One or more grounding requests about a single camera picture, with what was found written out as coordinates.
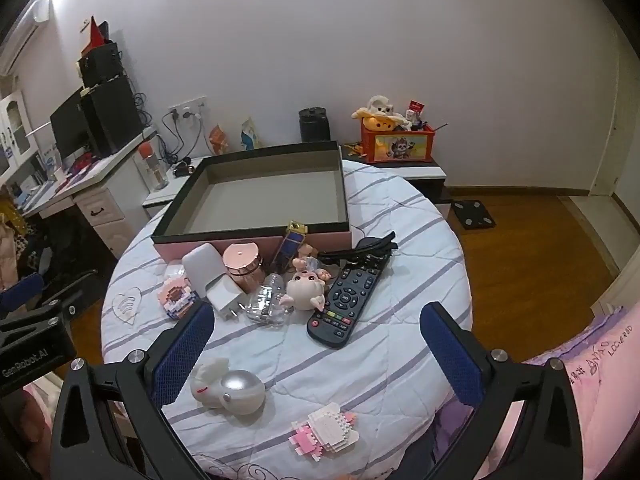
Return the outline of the silver white rabbit lamp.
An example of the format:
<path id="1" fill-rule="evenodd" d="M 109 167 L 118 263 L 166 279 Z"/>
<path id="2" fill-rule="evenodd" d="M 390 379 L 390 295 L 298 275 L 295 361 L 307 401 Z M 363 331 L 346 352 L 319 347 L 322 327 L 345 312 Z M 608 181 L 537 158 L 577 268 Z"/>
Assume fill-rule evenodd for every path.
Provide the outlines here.
<path id="1" fill-rule="evenodd" d="M 189 387 L 199 404 L 235 416 L 254 414 L 262 408 L 266 398 L 266 387 L 255 374 L 232 370 L 229 360 L 224 358 L 194 367 Z"/>

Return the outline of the pink block toy round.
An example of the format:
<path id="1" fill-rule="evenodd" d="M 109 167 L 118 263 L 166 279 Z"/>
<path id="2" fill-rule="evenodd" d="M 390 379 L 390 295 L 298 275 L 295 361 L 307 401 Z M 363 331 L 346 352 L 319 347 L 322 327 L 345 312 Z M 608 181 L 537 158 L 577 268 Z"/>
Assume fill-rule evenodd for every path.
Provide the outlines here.
<path id="1" fill-rule="evenodd" d="M 191 283 L 184 276 L 170 278 L 157 294 L 160 305 L 173 320 L 180 320 L 196 299 Z"/>

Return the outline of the white rounded case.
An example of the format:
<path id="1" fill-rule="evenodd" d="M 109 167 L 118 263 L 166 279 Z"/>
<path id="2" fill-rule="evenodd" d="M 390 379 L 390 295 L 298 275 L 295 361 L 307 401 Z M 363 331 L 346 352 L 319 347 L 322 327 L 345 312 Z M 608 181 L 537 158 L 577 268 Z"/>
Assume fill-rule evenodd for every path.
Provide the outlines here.
<path id="1" fill-rule="evenodd" d="M 227 273 L 221 254 L 210 243 L 201 244 L 185 254 L 182 265 L 186 278 L 201 297 L 213 282 Z"/>

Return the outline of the pink white block toy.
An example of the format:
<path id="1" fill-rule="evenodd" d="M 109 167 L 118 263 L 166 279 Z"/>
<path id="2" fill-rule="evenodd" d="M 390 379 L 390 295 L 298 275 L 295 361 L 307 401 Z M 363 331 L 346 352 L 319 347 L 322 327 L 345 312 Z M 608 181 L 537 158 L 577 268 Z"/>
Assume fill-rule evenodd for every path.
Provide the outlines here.
<path id="1" fill-rule="evenodd" d="M 344 412 L 337 403 L 326 404 L 302 422 L 293 422 L 288 442 L 297 455 L 318 462 L 326 454 L 341 453 L 359 440 L 355 420 L 354 413 Z"/>

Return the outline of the black tv remote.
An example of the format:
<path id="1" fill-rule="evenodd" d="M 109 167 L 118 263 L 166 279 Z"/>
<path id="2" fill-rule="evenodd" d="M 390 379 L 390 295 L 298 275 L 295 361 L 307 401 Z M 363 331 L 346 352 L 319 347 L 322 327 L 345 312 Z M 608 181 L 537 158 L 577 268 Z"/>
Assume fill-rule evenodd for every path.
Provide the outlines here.
<path id="1" fill-rule="evenodd" d="M 308 320 L 311 339 L 331 349 L 341 349 L 348 343 L 391 255 L 364 255 L 343 266 L 329 289 L 324 310 Z"/>

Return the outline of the black hair claw clip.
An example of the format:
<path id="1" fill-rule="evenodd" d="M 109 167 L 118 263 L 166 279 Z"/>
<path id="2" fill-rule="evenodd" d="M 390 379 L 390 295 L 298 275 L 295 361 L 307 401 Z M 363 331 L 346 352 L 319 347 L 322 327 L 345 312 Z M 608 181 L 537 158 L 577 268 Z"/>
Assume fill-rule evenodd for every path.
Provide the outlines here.
<path id="1" fill-rule="evenodd" d="M 334 250 L 333 252 L 319 252 L 317 259 L 323 263 L 333 264 L 340 260 L 357 261 L 361 258 L 382 258 L 398 248 L 395 243 L 396 233 L 390 231 L 384 237 L 363 237 L 355 248 Z"/>

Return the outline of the pink pig figurine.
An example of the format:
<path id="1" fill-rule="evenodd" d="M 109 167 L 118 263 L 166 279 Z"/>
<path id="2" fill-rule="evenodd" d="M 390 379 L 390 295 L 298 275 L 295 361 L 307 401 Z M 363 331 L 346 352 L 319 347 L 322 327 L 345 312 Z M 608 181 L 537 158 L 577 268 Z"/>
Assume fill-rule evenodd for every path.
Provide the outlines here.
<path id="1" fill-rule="evenodd" d="M 279 300 L 280 306 L 323 312 L 331 273 L 322 269 L 319 260 L 311 256 L 295 258 L 292 263 L 295 272 L 285 285 L 285 294 Z"/>

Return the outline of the blue gold lighter box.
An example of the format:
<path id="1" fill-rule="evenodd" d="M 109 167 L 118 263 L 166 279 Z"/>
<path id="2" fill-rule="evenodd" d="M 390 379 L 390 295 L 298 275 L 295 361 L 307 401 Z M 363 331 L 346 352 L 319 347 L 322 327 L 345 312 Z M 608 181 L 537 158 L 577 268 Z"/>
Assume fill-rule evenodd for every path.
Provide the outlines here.
<path id="1" fill-rule="evenodd" d="M 292 259 L 297 255 L 299 247 L 304 244 L 308 228 L 306 224 L 291 221 L 285 230 L 284 237 L 274 255 L 270 268 L 277 274 L 283 274 Z"/>

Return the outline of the white power adapter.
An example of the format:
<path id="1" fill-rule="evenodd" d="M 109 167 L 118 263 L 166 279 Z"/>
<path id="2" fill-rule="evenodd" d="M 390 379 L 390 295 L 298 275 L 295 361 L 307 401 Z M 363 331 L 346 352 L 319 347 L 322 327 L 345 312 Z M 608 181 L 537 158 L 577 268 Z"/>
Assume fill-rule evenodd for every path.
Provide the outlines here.
<path id="1" fill-rule="evenodd" d="M 222 274 L 207 286 L 206 299 L 224 320 L 238 318 L 248 305 L 247 293 L 228 274 Z"/>

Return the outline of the pink floral bedsheet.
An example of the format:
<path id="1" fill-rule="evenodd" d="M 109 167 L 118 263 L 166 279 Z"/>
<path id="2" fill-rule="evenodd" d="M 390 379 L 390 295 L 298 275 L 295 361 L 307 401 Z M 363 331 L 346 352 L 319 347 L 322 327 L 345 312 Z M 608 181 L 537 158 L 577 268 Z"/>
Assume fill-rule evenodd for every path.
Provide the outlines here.
<path id="1" fill-rule="evenodd" d="M 565 344 L 530 359 L 563 361 L 577 405 L 584 477 L 605 470 L 639 415 L 639 306 L 597 316 Z"/>

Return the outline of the white glass cabinet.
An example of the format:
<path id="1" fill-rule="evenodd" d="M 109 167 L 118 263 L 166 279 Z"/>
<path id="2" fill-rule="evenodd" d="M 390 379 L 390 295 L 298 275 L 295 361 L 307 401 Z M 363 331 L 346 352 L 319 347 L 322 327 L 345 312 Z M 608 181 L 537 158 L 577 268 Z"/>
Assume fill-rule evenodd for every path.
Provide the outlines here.
<path id="1" fill-rule="evenodd" d="M 22 92 L 16 90 L 1 100 L 1 183 L 5 184 L 37 153 Z"/>

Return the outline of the rose gold lidded jar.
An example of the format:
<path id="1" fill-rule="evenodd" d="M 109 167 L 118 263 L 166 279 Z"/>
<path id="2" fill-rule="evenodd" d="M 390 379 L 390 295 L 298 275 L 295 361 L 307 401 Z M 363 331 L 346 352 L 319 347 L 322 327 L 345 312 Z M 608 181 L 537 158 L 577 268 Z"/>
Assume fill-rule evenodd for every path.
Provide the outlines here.
<path id="1" fill-rule="evenodd" d="M 254 242 L 231 244 L 224 250 L 222 261 L 232 280 L 247 294 L 258 289 L 265 279 L 262 255 Z"/>

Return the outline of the black computer tower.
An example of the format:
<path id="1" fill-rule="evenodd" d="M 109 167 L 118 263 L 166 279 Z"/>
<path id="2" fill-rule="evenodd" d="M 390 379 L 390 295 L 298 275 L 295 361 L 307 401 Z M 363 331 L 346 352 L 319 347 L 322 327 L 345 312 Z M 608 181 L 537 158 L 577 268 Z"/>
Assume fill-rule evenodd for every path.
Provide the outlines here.
<path id="1" fill-rule="evenodd" d="M 143 124 L 130 83 L 117 77 L 98 84 L 80 98 L 94 154 L 111 156 L 142 133 Z"/>

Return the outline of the orange toy box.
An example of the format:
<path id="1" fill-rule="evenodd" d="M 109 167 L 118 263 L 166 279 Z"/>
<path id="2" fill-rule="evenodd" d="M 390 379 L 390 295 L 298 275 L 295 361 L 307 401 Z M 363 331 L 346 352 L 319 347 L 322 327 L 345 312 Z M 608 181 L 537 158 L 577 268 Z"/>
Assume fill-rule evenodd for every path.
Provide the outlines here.
<path id="1" fill-rule="evenodd" d="M 430 162 L 436 131 L 372 131 L 360 125 L 361 145 L 367 162 Z"/>

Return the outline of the black cylinder appliance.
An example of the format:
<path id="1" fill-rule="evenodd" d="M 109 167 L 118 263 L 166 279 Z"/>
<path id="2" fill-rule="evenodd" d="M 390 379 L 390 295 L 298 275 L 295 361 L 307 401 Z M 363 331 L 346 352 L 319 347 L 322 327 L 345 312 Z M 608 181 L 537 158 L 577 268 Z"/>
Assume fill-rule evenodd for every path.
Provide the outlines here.
<path id="1" fill-rule="evenodd" d="M 329 118 L 324 107 L 307 107 L 298 112 L 300 138 L 303 142 L 331 140 Z"/>

